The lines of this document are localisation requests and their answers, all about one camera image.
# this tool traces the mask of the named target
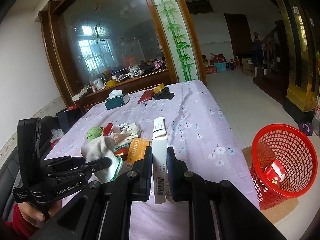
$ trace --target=tile floor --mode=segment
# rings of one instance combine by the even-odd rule
[[[207,74],[207,85],[241,148],[250,146],[255,134],[268,124],[285,123],[297,127],[282,105],[260,90],[252,77],[243,75],[240,69]],[[315,134],[309,138],[320,160],[320,138]],[[287,240],[299,240],[316,215],[320,207],[319,177],[311,189],[298,198],[298,206],[275,224]]]

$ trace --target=basket rim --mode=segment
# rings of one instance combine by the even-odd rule
[[[260,168],[260,164],[256,155],[257,152],[257,142],[258,140],[267,132],[271,132],[274,130],[285,130],[290,133],[293,133],[297,135],[299,138],[303,140],[303,142],[306,144],[306,147],[309,148],[309,151],[311,153],[311,158],[313,162],[313,167],[312,167],[312,175],[310,178],[310,181],[308,184],[304,187],[299,192],[286,192],[284,190],[279,189],[275,184],[271,183],[268,179],[267,176],[264,174],[264,172]],[[300,197],[301,195],[305,194],[312,186],[313,182],[316,179],[316,174],[318,171],[318,159],[316,155],[316,150],[313,147],[313,144],[309,140],[309,138],[302,133],[300,130],[296,129],[293,126],[287,125],[287,124],[282,124],[282,123],[275,123],[275,124],[270,124],[265,127],[263,127],[254,137],[253,142],[252,142],[252,147],[251,147],[251,156],[252,156],[252,166],[254,167],[255,172],[257,173],[259,179],[262,181],[262,183],[268,188],[272,189],[275,191],[279,196],[281,197],[286,197],[286,198],[297,198]]]

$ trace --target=screw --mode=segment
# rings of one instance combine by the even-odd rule
[[[89,187],[90,187],[90,188],[96,188],[96,187],[98,187],[99,185],[100,185],[100,182],[97,181],[97,180],[93,180],[93,181],[91,181],[91,182],[89,183]]]
[[[228,181],[228,180],[223,180],[223,181],[221,181],[221,186],[230,187],[231,186],[231,182]]]
[[[136,173],[135,171],[129,171],[129,172],[127,173],[127,176],[128,176],[129,178],[134,178],[135,176],[137,176],[137,173]]]
[[[193,172],[191,172],[191,171],[186,171],[185,173],[183,173],[183,175],[184,175],[186,178],[191,178],[191,177],[193,177]]]

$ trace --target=human hand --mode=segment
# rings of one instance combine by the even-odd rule
[[[18,207],[24,220],[33,226],[39,227],[37,221],[44,221],[44,215],[28,202],[18,203]],[[53,217],[60,209],[61,200],[53,202],[48,211],[49,216]]]

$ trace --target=plastic basket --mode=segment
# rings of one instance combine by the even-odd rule
[[[252,143],[251,175],[261,210],[274,207],[288,198],[306,193],[317,173],[316,151],[310,140],[296,128],[286,124],[272,124],[262,128]],[[279,184],[271,183],[265,168],[277,158],[286,169],[286,177]]]

